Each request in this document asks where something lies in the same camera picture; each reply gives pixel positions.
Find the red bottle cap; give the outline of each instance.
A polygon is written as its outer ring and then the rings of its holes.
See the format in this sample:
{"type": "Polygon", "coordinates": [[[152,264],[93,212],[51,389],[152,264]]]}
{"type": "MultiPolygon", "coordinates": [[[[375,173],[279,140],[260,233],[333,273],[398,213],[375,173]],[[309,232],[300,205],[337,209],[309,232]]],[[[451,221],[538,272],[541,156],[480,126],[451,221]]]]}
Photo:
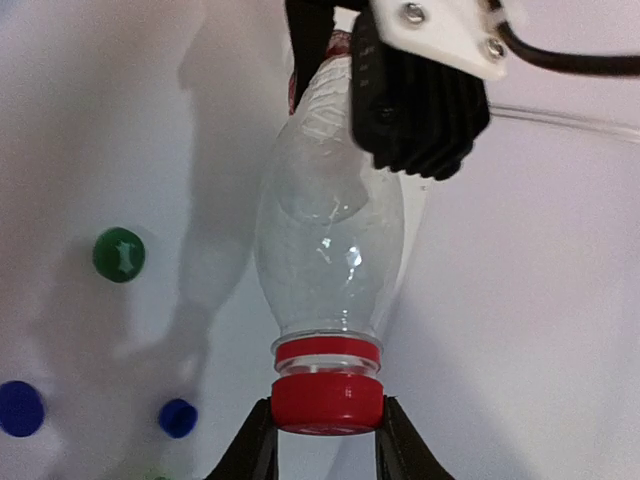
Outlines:
{"type": "MultiPolygon", "coordinates": [[[[370,342],[344,337],[295,340],[278,348],[276,365],[304,355],[354,355],[379,365],[380,351],[370,342]]],[[[271,411],[281,430],[305,435],[356,435],[382,423],[382,384],[351,373],[300,373],[273,384],[271,411]]]]}

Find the clear plastic bottle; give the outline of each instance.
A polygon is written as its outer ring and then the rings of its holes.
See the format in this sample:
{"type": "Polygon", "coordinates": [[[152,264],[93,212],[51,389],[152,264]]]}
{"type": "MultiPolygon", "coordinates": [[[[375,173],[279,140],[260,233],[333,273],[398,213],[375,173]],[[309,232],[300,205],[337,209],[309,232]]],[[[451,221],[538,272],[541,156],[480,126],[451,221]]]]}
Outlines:
{"type": "Polygon", "coordinates": [[[272,410],[284,430],[369,431],[382,416],[377,335],[400,267],[396,175],[349,129],[348,56],[319,69],[280,133],[256,231],[260,282],[282,336],[272,410]]]}

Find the bottle label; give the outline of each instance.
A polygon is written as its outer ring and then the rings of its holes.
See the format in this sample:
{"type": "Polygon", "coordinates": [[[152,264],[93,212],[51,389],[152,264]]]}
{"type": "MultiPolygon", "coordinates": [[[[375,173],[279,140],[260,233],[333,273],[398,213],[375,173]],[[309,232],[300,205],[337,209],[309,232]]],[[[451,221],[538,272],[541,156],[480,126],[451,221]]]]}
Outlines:
{"type": "MultiPolygon", "coordinates": [[[[351,55],[350,51],[351,33],[344,30],[334,30],[327,46],[327,53],[324,62],[320,65],[320,70],[324,65],[339,57],[351,55]]],[[[296,72],[293,71],[289,79],[289,115],[295,112],[295,95],[296,95],[296,72]]]]}

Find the screw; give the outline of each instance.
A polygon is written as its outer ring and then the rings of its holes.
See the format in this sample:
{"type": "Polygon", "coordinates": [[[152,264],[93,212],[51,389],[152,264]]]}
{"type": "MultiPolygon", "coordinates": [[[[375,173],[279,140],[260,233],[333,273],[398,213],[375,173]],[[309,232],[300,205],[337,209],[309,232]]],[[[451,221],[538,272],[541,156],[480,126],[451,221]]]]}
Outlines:
{"type": "Polygon", "coordinates": [[[497,37],[489,37],[484,42],[484,48],[489,58],[493,61],[502,60],[507,56],[507,48],[497,37]]]}
{"type": "Polygon", "coordinates": [[[395,108],[385,103],[379,103],[373,109],[375,119],[380,125],[391,125],[398,113],[395,108]]]}
{"type": "Polygon", "coordinates": [[[402,5],[400,16],[414,27],[418,27],[427,21],[427,13],[419,3],[405,3],[402,5]]]}

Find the blue bottle cap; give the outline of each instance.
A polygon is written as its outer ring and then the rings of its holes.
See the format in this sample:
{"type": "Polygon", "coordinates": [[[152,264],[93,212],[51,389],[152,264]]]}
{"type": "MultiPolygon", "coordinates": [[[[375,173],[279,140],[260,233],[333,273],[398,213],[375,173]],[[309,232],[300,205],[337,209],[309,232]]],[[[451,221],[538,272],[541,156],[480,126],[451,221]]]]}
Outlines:
{"type": "Polygon", "coordinates": [[[0,385],[0,428],[12,437],[28,437],[44,422],[40,394],[25,382],[0,385]]]}
{"type": "Polygon", "coordinates": [[[160,428],[171,438],[186,437],[197,421],[198,410],[181,398],[167,402],[158,415],[160,428]]]}

